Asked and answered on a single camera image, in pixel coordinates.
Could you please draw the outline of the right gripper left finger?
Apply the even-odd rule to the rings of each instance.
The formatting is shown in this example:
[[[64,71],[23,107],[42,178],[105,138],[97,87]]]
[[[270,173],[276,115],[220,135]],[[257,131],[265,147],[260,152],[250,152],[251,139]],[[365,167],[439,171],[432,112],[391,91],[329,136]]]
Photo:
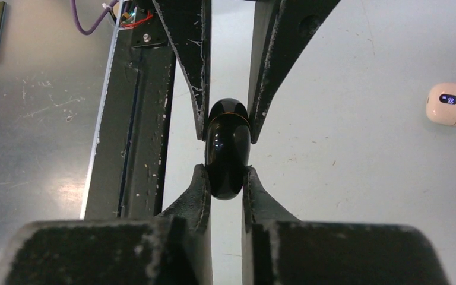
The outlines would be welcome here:
[[[2,254],[0,284],[212,284],[210,206],[199,164],[154,217],[29,223]]]

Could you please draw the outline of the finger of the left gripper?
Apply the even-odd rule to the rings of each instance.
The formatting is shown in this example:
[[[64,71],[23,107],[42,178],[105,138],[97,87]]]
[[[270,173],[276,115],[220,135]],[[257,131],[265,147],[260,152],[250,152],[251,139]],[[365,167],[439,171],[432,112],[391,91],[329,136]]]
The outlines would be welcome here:
[[[205,140],[210,99],[212,5],[207,0],[153,2],[191,94],[195,132]]]
[[[339,0],[256,1],[248,89],[251,142],[291,68]]]

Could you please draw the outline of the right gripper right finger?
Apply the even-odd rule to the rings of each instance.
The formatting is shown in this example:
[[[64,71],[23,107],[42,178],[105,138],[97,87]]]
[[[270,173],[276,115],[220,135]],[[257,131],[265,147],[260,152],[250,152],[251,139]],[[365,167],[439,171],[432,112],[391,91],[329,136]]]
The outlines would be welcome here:
[[[448,284],[431,242],[400,224],[302,221],[248,167],[243,183],[244,284]]]

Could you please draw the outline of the black earbud charging case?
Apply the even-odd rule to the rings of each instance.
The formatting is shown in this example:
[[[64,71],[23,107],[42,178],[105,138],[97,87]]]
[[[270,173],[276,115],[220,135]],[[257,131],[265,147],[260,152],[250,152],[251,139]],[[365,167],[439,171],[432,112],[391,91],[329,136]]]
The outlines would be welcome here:
[[[205,169],[211,194],[230,200],[243,187],[251,147],[246,107],[238,100],[217,101],[209,114],[205,141]]]

